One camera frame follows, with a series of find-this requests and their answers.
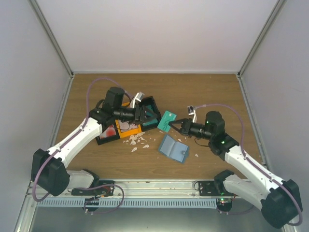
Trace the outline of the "black three-compartment card tray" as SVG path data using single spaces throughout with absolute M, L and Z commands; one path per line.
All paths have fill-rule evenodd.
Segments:
M 139 125 L 122 122 L 116 119 L 113 124 L 111 124 L 106 130 L 104 130 L 99 136 L 96 137 L 97 144 L 103 145 L 121 138 L 126 138 L 131 135 L 136 135 L 138 133 L 156 128 L 161 120 L 161 114 L 153 96 L 144 98 L 141 101 L 141 104 L 145 105 L 147 109 L 153 111 L 157 115 L 157 118 Z

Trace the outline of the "teal credit card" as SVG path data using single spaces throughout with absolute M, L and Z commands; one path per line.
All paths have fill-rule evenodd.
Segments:
M 160 129 L 161 131 L 164 132 L 169 132 L 170 130 L 170 125 L 169 122 L 170 121 L 174 121 L 176 119 L 177 115 L 170 112 L 170 111 L 165 111 L 157 128 Z

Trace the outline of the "blue leather card holder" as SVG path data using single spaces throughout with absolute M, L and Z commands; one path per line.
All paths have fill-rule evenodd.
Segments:
M 185 163 L 189 156 L 190 147 L 174 140 L 169 135 L 165 135 L 158 151 L 162 153 L 167 158 L 177 161 L 179 163 Z

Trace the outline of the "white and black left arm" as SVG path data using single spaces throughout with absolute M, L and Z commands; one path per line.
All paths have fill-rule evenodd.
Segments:
M 88 195 L 98 193 L 99 182 L 93 172 L 68 171 L 74 157 L 117 120 L 138 125 L 159 119 L 156 107 L 150 107 L 142 99 L 142 92 L 138 92 L 128 106 L 122 105 L 125 94 L 122 88 L 111 87 L 106 97 L 65 139 L 47 150 L 38 149 L 34 153 L 30 176 L 34 189 L 39 186 L 53 196 L 67 189 L 83 189 Z

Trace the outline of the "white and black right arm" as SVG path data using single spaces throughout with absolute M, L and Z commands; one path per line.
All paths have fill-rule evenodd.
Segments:
M 274 228 L 285 225 L 299 226 L 303 222 L 303 207 L 298 184 L 273 174 L 255 161 L 225 131 L 225 121 L 217 111 L 206 114 L 205 123 L 195 118 L 183 118 L 169 122 L 178 133 L 209 141 L 211 152 L 235 167 L 247 180 L 242 180 L 230 170 L 223 171 L 214 178 L 214 191 L 224 196 L 228 192 L 246 200 L 262 213 L 264 219 Z

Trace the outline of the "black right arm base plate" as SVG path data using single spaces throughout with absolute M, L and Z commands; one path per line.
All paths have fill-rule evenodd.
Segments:
M 232 198 L 233 193 L 227 191 L 219 191 L 213 180 L 199 180 L 194 185 L 195 190 L 198 190 L 199 195 L 203 197 L 222 197 Z

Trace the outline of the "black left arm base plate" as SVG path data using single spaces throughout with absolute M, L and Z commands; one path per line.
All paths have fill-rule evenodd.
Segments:
M 71 194 L 73 196 L 112 196 L 114 191 L 113 184 L 115 184 L 113 180 L 99 180 L 89 187 L 91 190 L 74 188 L 71 190 Z

